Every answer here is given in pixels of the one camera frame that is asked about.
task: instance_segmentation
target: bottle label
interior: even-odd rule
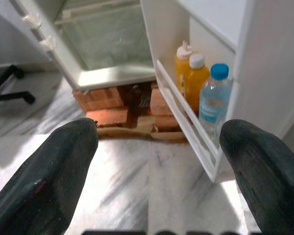
[[[200,116],[207,122],[216,123],[219,113],[224,109],[223,103],[219,100],[200,101]]]
[[[184,75],[180,75],[180,80],[181,80],[181,88],[182,88],[182,96],[184,98],[186,98],[186,95],[185,95],[185,81],[184,81]]]

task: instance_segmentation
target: black chair base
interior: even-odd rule
[[[21,79],[24,77],[24,72],[14,65],[7,68],[2,74],[0,74],[0,86],[11,76],[14,75],[16,78]],[[11,100],[11,99],[24,99],[28,104],[35,102],[35,97],[30,92],[17,92],[10,94],[1,94],[0,101]]]

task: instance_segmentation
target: white bottle cap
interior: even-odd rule
[[[192,47],[187,45],[186,41],[183,41],[182,46],[177,49],[176,56],[179,59],[188,59],[193,53]]]
[[[190,57],[190,67],[192,69],[201,69],[205,65],[205,59],[202,54],[193,54]]]

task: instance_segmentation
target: chair leg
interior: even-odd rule
[[[24,101],[28,104],[33,104],[36,98],[30,92],[18,92],[11,94],[1,94],[0,101],[11,100],[11,99],[24,99]]]

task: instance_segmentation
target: refrigerator door shelf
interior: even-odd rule
[[[218,149],[200,124],[185,98],[172,80],[174,67],[157,60],[157,82],[165,101],[178,121],[190,145],[203,165],[209,178],[214,181],[219,162]]]

